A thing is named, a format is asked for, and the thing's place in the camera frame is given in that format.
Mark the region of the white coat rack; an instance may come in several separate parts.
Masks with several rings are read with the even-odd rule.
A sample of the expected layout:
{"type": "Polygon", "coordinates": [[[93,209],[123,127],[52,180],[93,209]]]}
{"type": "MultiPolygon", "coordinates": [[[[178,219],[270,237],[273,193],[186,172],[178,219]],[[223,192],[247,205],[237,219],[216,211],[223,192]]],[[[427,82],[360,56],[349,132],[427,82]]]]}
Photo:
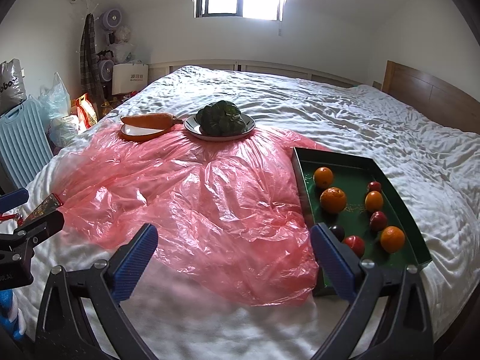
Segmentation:
{"type": "Polygon", "coordinates": [[[89,14],[95,14],[95,11],[99,6],[97,0],[76,0],[76,4],[81,17],[86,17],[89,14]]]}

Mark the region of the red apple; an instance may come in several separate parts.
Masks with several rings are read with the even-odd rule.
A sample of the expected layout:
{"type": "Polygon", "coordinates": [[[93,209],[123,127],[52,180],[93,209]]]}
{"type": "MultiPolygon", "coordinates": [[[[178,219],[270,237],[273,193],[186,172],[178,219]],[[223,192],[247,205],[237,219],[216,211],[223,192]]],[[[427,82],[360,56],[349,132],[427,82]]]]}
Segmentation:
{"type": "Polygon", "coordinates": [[[347,245],[358,258],[362,258],[364,256],[365,242],[360,236],[347,236],[344,238],[343,244],[347,245]]]}
{"type": "Polygon", "coordinates": [[[388,225],[388,218],[382,211],[372,213],[369,220],[369,228],[374,232],[380,232],[388,225]]]}

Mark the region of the grey white plate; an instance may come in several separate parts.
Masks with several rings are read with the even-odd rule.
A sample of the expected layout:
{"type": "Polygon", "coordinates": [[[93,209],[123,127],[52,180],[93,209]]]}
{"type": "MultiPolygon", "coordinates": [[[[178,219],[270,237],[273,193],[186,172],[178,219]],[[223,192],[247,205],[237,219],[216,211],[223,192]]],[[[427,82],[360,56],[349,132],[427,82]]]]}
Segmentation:
{"type": "Polygon", "coordinates": [[[256,122],[248,115],[241,114],[229,121],[228,117],[219,118],[216,122],[205,120],[202,124],[195,115],[184,121],[187,132],[203,141],[226,142],[247,137],[256,128],[256,122]]]}

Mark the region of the green leafy vegetable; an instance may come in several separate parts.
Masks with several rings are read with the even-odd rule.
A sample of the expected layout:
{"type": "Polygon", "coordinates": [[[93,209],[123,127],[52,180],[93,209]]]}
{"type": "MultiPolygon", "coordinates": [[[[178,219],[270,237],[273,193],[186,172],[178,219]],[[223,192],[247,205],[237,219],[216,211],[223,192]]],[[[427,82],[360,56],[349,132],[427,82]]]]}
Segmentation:
{"type": "Polygon", "coordinates": [[[240,109],[233,102],[225,100],[206,105],[194,118],[201,131],[212,137],[231,137],[247,129],[240,109]]]}

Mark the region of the light blue suitcase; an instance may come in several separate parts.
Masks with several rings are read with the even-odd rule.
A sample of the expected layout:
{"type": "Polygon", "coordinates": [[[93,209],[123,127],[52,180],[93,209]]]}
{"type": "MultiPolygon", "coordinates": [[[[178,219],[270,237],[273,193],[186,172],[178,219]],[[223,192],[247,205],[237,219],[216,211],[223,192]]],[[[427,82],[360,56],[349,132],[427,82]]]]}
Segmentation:
{"type": "Polygon", "coordinates": [[[52,158],[34,100],[1,116],[1,166],[16,189],[26,187],[52,158]]]}

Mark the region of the orange rimmed plate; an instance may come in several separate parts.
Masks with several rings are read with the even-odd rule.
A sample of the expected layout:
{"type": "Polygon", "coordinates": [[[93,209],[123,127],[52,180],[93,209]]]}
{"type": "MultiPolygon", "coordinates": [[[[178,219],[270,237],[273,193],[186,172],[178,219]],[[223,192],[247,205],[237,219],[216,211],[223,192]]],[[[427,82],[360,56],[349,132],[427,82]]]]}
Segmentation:
{"type": "Polygon", "coordinates": [[[125,141],[144,142],[170,133],[172,127],[166,129],[137,127],[130,124],[123,124],[119,131],[119,136],[125,141]]]}

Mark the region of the purple fan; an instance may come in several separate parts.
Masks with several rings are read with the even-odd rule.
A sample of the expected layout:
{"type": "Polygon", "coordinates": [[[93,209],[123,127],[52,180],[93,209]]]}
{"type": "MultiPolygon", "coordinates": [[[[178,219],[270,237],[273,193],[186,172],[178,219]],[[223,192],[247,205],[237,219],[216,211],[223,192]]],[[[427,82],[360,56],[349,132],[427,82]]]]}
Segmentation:
{"type": "Polygon", "coordinates": [[[105,10],[99,16],[100,24],[104,30],[115,31],[122,22],[122,12],[118,8],[105,10]]]}
{"type": "Polygon", "coordinates": [[[110,59],[102,59],[98,62],[97,68],[101,82],[105,83],[112,80],[114,66],[114,62],[110,59]]]}

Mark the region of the silver printed bag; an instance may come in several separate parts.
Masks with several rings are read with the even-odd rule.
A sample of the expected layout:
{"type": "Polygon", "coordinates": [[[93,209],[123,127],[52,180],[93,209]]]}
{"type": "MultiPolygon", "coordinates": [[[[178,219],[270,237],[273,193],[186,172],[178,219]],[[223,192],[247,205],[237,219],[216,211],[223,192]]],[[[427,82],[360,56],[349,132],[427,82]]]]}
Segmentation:
{"type": "Polygon", "coordinates": [[[0,79],[0,114],[3,115],[27,99],[18,58],[1,63],[0,79]]]}

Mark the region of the white bed sheet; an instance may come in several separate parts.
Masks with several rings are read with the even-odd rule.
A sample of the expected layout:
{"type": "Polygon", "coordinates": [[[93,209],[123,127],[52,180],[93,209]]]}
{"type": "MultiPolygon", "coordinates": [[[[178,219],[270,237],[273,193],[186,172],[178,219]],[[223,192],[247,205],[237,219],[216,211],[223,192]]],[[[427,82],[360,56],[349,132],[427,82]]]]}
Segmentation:
{"type": "MultiPolygon", "coordinates": [[[[430,249],[422,272],[439,339],[479,284],[479,135],[443,127],[368,86],[184,67],[111,111],[112,121],[167,111],[189,116],[221,98],[263,128],[286,128],[345,154],[375,160],[430,249]]],[[[335,297],[302,306],[232,303],[151,262],[124,311],[162,359],[309,359],[345,310],[335,297]]]]}

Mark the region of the upper purple fan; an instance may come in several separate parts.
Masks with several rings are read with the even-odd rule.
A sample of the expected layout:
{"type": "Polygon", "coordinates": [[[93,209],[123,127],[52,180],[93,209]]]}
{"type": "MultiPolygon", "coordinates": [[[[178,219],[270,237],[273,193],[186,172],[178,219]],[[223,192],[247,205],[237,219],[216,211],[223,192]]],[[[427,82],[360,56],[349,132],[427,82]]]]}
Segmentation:
{"type": "Polygon", "coordinates": [[[118,8],[105,10],[99,16],[100,24],[104,30],[115,31],[122,22],[122,12],[118,8]]]}

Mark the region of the lower purple fan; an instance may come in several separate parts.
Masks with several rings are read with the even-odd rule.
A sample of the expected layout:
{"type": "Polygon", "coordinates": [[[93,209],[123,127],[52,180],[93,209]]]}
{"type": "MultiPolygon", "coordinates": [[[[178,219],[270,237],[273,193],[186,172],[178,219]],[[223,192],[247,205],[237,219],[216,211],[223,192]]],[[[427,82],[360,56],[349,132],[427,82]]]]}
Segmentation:
{"type": "Polygon", "coordinates": [[[114,66],[114,62],[110,59],[102,59],[98,62],[97,68],[101,82],[105,83],[112,80],[114,66]]]}

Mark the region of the large front tangerine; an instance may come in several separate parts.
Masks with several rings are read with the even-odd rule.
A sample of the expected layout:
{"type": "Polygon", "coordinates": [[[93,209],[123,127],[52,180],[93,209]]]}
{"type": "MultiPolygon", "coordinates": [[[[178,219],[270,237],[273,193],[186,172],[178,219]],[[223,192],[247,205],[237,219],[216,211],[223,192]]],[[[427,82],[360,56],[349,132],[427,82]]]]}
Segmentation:
{"type": "Polygon", "coordinates": [[[347,206],[347,195],[337,187],[330,187],[320,194],[320,206],[323,210],[338,214],[347,206]]]}

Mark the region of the wooden headboard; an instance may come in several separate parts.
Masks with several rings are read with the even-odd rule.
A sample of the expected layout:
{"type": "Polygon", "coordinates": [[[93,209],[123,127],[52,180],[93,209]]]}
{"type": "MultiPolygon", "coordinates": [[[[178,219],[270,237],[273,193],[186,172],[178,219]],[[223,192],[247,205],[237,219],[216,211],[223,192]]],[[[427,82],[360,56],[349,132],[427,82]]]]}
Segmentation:
{"type": "Polygon", "coordinates": [[[389,60],[383,82],[373,87],[439,125],[479,133],[479,101],[436,76],[389,60]]]}

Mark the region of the clear plastic bag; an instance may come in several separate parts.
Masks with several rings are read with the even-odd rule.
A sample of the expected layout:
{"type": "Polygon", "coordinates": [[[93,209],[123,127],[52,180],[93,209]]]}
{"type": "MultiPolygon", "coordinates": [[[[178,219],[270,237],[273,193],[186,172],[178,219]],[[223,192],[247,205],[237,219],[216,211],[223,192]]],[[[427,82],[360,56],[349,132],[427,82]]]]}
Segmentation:
{"type": "Polygon", "coordinates": [[[70,95],[58,72],[55,72],[54,74],[52,86],[49,88],[46,86],[41,86],[38,100],[45,109],[45,113],[49,119],[70,115],[70,95]]]}

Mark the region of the white slatted bed frame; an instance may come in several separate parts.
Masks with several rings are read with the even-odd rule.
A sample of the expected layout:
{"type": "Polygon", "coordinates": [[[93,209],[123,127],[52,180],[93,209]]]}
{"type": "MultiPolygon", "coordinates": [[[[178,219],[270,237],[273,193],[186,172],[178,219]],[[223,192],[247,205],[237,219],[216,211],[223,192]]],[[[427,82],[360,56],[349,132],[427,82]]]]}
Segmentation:
{"type": "Polygon", "coordinates": [[[175,72],[185,66],[198,66],[211,70],[253,72],[259,74],[275,75],[295,79],[310,80],[319,83],[330,84],[343,88],[359,86],[360,82],[345,77],[336,76],[327,72],[297,67],[282,63],[270,63],[263,61],[241,60],[241,59],[191,59],[182,61],[150,63],[148,67],[148,79],[150,84],[161,77],[175,72]]]}

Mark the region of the plaid scarf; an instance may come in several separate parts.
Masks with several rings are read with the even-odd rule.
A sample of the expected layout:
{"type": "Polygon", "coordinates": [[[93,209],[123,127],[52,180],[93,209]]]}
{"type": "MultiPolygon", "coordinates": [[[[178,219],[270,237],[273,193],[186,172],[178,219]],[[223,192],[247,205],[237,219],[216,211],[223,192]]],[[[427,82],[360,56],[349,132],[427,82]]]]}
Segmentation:
{"type": "Polygon", "coordinates": [[[95,46],[95,18],[86,15],[80,41],[80,87],[89,100],[100,110],[105,101],[98,71],[98,56],[95,46]]]}

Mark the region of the dark plum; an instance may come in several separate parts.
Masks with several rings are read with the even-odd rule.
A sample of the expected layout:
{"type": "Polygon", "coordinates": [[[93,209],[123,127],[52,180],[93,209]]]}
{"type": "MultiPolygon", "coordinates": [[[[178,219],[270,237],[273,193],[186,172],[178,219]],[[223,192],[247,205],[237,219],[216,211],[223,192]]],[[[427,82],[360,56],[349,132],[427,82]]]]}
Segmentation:
{"type": "Polygon", "coordinates": [[[345,238],[345,229],[343,228],[343,226],[334,224],[329,227],[329,230],[335,235],[339,242],[343,242],[345,238]]]}

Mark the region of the pink plastic sheet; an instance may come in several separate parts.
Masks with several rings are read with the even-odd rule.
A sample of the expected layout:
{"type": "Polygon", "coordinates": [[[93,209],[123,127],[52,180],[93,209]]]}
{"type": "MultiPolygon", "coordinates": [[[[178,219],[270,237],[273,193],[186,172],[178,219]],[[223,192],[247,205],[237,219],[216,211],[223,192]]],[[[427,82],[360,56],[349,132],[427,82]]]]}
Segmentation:
{"type": "Polygon", "coordinates": [[[105,250],[152,224],[165,266],[232,302],[298,306],[318,266],[291,162],[297,147],[316,143],[270,127],[227,142],[176,127],[135,143],[107,121],[60,151],[52,189],[66,229],[105,250]]]}

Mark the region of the orange snack bag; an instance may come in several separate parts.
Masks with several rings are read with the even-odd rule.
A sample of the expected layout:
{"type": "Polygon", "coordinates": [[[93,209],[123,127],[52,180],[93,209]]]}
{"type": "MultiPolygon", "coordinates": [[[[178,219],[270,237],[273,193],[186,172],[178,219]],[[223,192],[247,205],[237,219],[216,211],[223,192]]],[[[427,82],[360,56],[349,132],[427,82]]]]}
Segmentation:
{"type": "Polygon", "coordinates": [[[80,121],[80,127],[89,129],[97,124],[98,117],[87,93],[75,100],[74,107],[76,108],[77,117],[80,121]]]}

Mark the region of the orange carrot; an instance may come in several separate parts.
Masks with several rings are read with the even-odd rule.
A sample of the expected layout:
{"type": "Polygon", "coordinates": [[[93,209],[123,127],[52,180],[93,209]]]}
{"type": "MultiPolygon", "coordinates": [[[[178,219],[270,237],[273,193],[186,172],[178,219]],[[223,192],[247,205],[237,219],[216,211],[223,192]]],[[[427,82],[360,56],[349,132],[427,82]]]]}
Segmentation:
{"type": "Polygon", "coordinates": [[[170,113],[150,113],[145,115],[131,115],[120,118],[125,125],[138,128],[151,128],[165,130],[174,125],[182,125],[184,121],[170,113]]]}

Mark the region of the orange tangerine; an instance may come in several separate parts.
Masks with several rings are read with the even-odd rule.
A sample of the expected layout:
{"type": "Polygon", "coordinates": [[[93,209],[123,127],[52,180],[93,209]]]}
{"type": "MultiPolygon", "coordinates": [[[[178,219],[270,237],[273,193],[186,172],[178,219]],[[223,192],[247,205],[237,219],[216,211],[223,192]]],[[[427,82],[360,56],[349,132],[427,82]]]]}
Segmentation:
{"type": "Polygon", "coordinates": [[[334,181],[334,173],[326,166],[321,166],[313,173],[313,181],[319,189],[328,189],[334,181]]]}
{"type": "Polygon", "coordinates": [[[380,243],[385,252],[394,254],[404,247],[405,234],[396,226],[388,226],[381,232],[380,243]]]}
{"type": "Polygon", "coordinates": [[[371,191],[368,192],[365,200],[364,200],[364,207],[368,212],[376,212],[380,211],[383,208],[384,199],[381,192],[378,191],[371,191]]]}

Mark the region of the small red fruit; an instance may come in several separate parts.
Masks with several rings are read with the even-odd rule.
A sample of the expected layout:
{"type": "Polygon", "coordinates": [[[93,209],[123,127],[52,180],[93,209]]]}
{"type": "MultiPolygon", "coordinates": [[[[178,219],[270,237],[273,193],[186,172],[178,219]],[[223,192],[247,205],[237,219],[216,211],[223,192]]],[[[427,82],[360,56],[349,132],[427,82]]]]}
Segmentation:
{"type": "Polygon", "coordinates": [[[367,193],[371,192],[381,192],[382,191],[382,184],[378,181],[371,181],[367,185],[367,193]]]}

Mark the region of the green tray box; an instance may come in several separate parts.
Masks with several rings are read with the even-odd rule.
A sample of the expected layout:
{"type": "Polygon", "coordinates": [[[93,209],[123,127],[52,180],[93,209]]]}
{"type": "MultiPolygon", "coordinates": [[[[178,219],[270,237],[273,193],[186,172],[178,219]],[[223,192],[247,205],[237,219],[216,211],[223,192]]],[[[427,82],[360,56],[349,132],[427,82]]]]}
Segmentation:
{"type": "Polygon", "coordinates": [[[420,229],[400,194],[380,167],[371,158],[323,150],[295,147],[292,164],[298,186],[298,195],[304,220],[308,228],[318,223],[327,226],[338,224],[347,236],[356,235],[365,243],[366,258],[390,268],[415,265],[420,269],[431,261],[431,253],[420,229]],[[346,194],[346,208],[339,214],[324,211],[320,206],[322,189],[315,185],[313,175],[320,167],[328,167],[334,175],[332,186],[346,194]],[[382,186],[384,204],[382,212],[389,226],[400,228],[406,241],[403,248],[393,254],[383,250],[379,233],[369,227],[371,213],[365,208],[368,184],[377,181],[382,186]]]}

